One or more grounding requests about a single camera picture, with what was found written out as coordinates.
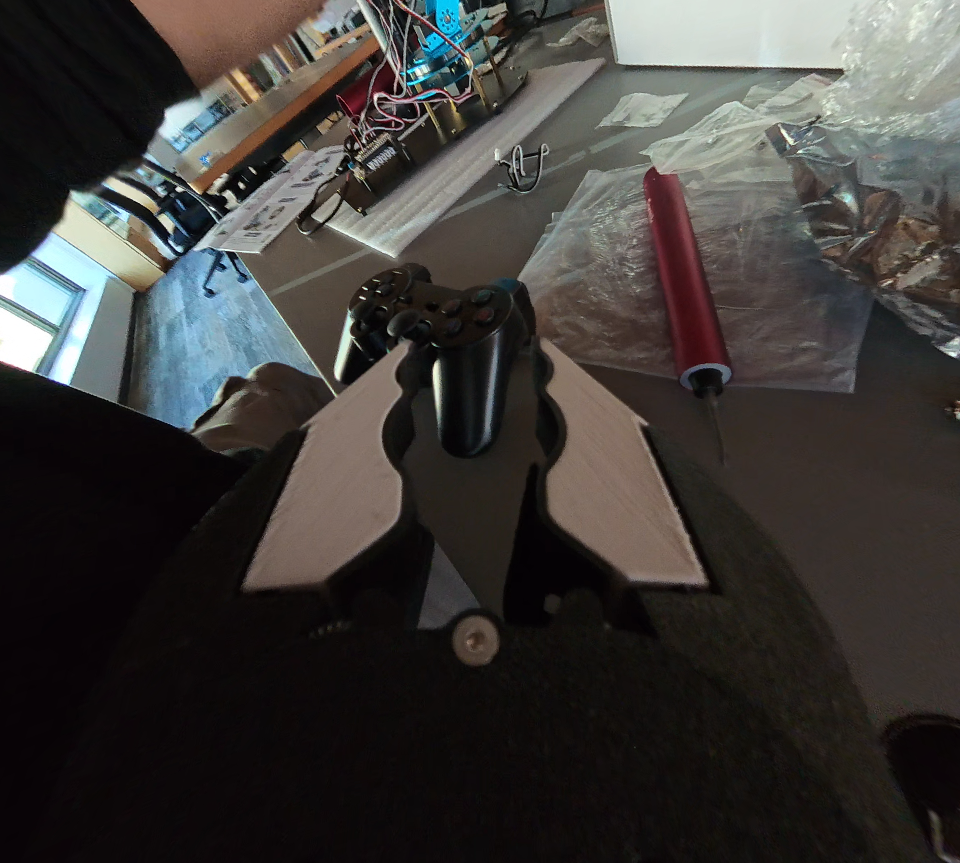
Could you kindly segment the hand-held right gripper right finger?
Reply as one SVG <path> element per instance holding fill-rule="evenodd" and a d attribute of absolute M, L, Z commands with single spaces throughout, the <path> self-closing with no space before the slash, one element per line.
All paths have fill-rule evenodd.
<path fill-rule="evenodd" d="M 706 592 L 645 420 L 550 341 L 531 342 L 535 436 L 502 597 L 505 621 L 548 625 L 590 593 L 606 625 L 650 625 L 646 591 Z"/>

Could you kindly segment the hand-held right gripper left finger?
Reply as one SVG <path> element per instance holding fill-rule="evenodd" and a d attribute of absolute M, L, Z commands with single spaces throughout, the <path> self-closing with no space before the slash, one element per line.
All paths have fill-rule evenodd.
<path fill-rule="evenodd" d="M 242 593 L 314 593 L 348 613 L 380 592 L 422 610 L 434 541 L 404 466 L 422 368 L 421 349 L 401 341 L 306 424 Z"/>

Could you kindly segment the black game controller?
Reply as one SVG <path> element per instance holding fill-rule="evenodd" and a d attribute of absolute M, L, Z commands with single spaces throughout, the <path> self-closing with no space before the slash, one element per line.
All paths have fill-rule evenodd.
<path fill-rule="evenodd" d="M 352 295 L 334 361 L 334 377 L 354 383 L 408 341 L 425 358 L 442 448 L 463 459 L 498 437 L 515 360 L 536 331 L 524 283 L 501 278 L 455 290 L 426 267 L 403 264 L 368 278 Z"/>

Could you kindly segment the grey desk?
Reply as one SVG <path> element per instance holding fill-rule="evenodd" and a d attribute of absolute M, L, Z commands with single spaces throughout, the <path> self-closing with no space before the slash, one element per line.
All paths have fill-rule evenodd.
<path fill-rule="evenodd" d="M 566 29 L 556 22 L 537 33 L 518 67 L 606 63 L 524 141 L 551 148 L 534 194 L 505 194 L 500 172 L 487 172 L 404 252 L 442 285 L 517 276 L 589 170 L 640 164 L 651 142 L 742 100 L 764 78 L 801 75 L 624 67 L 609 43 L 546 47 Z M 596 127 L 637 92 L 689 95 L 662 125 Z M 854 393 L 726 391 L 726 466 L 702 403 L 673 379 L 585 369 L 769 532 L 834 629 L 878 725 L 907 713 L 958 715 L 958 423 L 944 411 L 958 398 L 952 359 L 875 307 Z"/>

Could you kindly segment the wooden background desk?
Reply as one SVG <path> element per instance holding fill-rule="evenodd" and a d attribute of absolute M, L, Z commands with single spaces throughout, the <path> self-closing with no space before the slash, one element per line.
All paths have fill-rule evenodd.
<path fill-rule="evenodd" d="M 176 172 L 198 193 L 207 192 L 222 175 L 254 159 L 252 154 L 379 49 L 367 24 L 324 45 L 318 61 L 294 71 L 281 86 L 250 102 L 187 149 L 176 163 Z"/>

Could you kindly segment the person's khaki pants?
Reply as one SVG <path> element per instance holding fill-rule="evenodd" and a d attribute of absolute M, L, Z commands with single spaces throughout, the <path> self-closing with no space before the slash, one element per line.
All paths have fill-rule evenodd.
<path fill-rule="evenodd" d="M 281 363 L 258 365 L 227 377 L 188 432 L 219 453 L 271 450 L 335 398 L 328 382 Z"/>

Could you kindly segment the large clear plastic bag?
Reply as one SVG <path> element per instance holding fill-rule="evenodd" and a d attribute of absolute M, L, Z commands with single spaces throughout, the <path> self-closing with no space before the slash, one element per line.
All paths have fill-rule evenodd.
<path fill-rule="evenodd" d="M 518 278 L 542 337 L 577 362 L 677 377 L 643 179 L 588 171 Z M 821 258 L 793 185 L 680 177 L 738 386 L 849 394 L 873 306 Z"/>

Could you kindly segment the white instruction booklet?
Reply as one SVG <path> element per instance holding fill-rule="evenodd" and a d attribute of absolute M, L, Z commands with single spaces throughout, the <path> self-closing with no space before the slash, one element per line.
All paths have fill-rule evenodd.
<path fill-rule="evenodd" d="M 216 223 L 195 251 L 261 254 L 337 177 L 344 155 L 342 145 L 299 153 Z"/>

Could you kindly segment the black office chair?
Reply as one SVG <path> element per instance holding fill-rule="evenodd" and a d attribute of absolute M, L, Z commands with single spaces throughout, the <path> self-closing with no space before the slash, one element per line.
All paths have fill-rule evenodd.
<path fill-rule="evenodd" d="M 233 270 L 239 283 L 251 280 L 234 250 L 207 244 L 226 215 L 222 197 L 205 197 L 177 173 L 148 156 L 99 183 L 93 195 L 112 209 L 126 213 L 150 234 L 154 244 L 174 261 L 191 253 L 210 255 L 200 285 L 207 298 L 217 294 L 212 283 L 220 272 Z"/>

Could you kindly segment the window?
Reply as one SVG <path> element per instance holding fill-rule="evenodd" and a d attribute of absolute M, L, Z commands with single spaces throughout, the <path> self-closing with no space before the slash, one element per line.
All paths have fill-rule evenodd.
<path fill-rule="evenodd" d="M 1 361 L 47 377 L 87 291 L 29 258 L 1 276 Z"/>

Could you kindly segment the white foam sheet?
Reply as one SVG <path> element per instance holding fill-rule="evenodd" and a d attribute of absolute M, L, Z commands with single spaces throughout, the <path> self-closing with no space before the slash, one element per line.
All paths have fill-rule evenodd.
<path fill-rule="evenodd" d="M 326 228 L 388 257 L 439 221 L 495 168 L 495 152 L 522 144 L 604 65 L 594 57 L 530 70 L 503 111 L 443 147 L 366 215 L 341 208 Z"/>

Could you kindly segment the crumpled clear plastic bag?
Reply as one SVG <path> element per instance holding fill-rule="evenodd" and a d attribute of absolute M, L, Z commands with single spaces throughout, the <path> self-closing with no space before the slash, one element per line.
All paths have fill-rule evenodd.
<path fill-rule="evenodd" d="M 759 83 L 742 101 L 722 103 L 694 125 L 642 149 L 662 174 L 701 178 L 774 180 L 769 133 L 780 125 L 805 126 L 821 117 L 834 77 L 810 73 L 791 82 Z"/>

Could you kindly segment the small clear parts bag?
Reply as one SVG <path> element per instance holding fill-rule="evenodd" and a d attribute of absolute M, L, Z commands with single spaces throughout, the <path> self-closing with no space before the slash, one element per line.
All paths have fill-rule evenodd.
<path fill-rule="evenodd" d="M 645 92 L 627 94 L 619 99 L 610 113 L 596 125 L 597 129 L 646 129 L 663 125 L 689 93 L 657 95 Z"/>
<path fill-rule="evenodd" d="M 546 46 L 561 49 L 583 43 L 598 48 L 609 37 L 609 33 L 609 26 L 605 22 L 598 21 L 593 16 L 583 17 L 558 40 L 547 42 Z"/>

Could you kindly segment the silver antistatic bag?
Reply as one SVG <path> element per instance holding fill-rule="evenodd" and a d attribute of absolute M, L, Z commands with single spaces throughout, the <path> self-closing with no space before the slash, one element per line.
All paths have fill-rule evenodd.
<path fill-rule="evenodd" d="M 939 352 L 959 356 L 958 142 L 819 122 L 766 131 L 823 261 Z"/>

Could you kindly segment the dark red cylinder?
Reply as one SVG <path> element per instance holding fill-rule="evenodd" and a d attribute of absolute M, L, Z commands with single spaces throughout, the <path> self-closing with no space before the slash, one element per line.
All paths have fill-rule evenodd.
<path fill-rule="evenodd" d="M 374 108 L 376 94 L 396 93 L 397 79 L 397 73 L 390 62 L 380 60 L 377 65 L 338 87 L 335 98 L 340 111 L 351 119 L 361 117 L 366 109 Z"/>

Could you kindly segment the red handled craft knife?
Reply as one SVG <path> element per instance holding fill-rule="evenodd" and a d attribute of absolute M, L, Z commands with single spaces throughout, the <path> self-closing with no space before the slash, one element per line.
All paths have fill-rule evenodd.
<path fill-rule="evenodd" d="M 728 463 L 718 404 L 733 376 L 714 296 L 678 175 L 650 168 L 643 177 L 654 260 L 675 376 L 702 401 L 720 465 Z"/>

